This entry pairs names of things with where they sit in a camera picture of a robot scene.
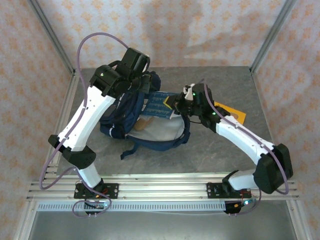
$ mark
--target yellow card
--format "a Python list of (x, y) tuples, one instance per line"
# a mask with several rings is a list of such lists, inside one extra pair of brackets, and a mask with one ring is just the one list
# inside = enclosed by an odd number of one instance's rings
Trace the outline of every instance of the yellow card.
[(235, 110), (235, 109), (232, 108), (232, 107), (223, 105), (223, 104), (218, 103), (218, 102), (216, 102), (216, 101), (214, 102), (214, 105), (224, 108), (224, 109), (227, 110), (227, 111), (231, 114), (231, 116), (233, 116), (239, 123), (244, 124), (245, 118), (246, 118), (246, 114), (245, 114), (244, 112)]

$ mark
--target black mounting plate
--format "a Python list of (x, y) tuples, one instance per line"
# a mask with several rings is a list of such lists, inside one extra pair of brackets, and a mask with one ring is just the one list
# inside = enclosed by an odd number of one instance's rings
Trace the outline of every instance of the black mounting plate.
[[(103, 183), (102, 184), (102, 193), (105, 192), (105, 195), (107, 195), (111, 199), (117, 199), (118, 193), (119, 193), (119, 184), (118, 183)], [(86, 186), (83, 183), (77, 183), (75, 185), (74, 190), (74, 199), (98, 199), (96, 197), (97, 194), (92, 193), (89, 191)]]
[(246, 192), (242, 196), (241, 190), (232, 190), (229, 193), (225, 192), (221, 182), (208, 182), (206, 184), (208, 199), (241, 199), (242, 197), (244, 199), (250, 199), (252, 196), (251, 192), (249, 191), (248, 193), (247, 189), (244, 189), (244, 191)]

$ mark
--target tan object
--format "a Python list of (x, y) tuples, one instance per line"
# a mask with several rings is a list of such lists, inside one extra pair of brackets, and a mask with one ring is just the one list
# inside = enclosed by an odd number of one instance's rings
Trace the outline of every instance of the tan object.
[(150, 117), (149, 119), (143, 119), (140, 118), (138, 121), (136, 121), (135, 125), (133, 126), (133, 129), (136, 131), (142, 131), (145, 129), (152, 121), (154, 120), (154, 117)]

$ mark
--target gray stone surface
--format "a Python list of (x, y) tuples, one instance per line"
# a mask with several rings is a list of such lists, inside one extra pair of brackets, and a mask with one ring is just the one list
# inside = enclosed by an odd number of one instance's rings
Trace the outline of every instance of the gray stone surface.
[[(246, 66), (155, 67), (150, 68), (161, 78), (161, 90), (180, 93), (187, 84), (206, 79), (215, 101), (246, 113), (244, 126), (267, 141), (271, 140), (255, 84)], [(94, 69), (83, 70), (89, 81)], [(83, 98), (81, 83), (72, 105), (71, 117)], [(90, 135), (87, 145), (97, 153), (95, 165), (101, 175), (109, 174), (170, 174), (222, 173), (247, 170), (252, 161), (230, 141), (201, 124), (191, 123), (187, 144), (165, 152), (140, 147), (137, 152), (120, 160), (123, 151), (133, 143), (112, 139), (102, 134), (99, 124)], [(61, 159), (58, 174), (70, 164)]]

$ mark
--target patterned wallpaper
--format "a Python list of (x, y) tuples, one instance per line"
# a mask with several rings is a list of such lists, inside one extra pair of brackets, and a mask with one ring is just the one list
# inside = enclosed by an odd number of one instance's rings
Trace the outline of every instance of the patterned wallpaper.
[[(154, 67), (249, 66), (285, 0), (39, 0), (73, 65), (80, 41), (108, 32), (151, 56)], [(103, 36), (88, 41), (83, 68), (121, 59)]]
[(1, 0), (0, 29), (0, 238), (10, 240), (70, 75), (26, 0)]
[(256, 74), (277, 143), (289, 147), (315, 240), (320, 239), (320, 2), (298, 0)]

